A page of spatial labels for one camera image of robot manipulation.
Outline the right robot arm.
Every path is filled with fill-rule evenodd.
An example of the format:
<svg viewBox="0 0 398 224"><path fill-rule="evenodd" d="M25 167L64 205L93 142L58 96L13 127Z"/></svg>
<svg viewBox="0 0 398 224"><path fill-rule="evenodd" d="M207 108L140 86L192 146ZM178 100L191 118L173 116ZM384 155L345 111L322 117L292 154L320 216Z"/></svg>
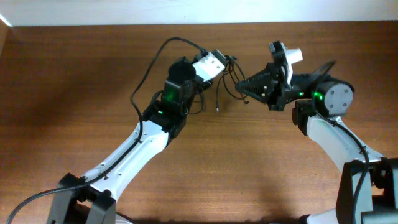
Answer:
<svg viewBox="0 0 398 224"><path fill-rule="evenodd" d="M271 111L294 103L293 124L341 172L335 207L303 215L300 223L397 223L397 159L375 151L344 124L354 88L329 75L333 65L328 62L314 73L295 74L288 82L283 69L270 63L235 88Z"/></svg>

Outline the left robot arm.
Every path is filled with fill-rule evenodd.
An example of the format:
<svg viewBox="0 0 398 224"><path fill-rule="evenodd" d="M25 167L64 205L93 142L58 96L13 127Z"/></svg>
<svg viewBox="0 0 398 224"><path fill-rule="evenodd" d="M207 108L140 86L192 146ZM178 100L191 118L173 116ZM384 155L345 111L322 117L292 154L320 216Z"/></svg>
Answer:
<svg viewBox="0 0 398 224"><path fill-rule="evenodd" d="M116 204L138 172L184 128L199 86L211 78L207 58L181 58L169 68L131 135L102 163L82 177L67 174L58 183L48 223L131 223Z"/></svg>

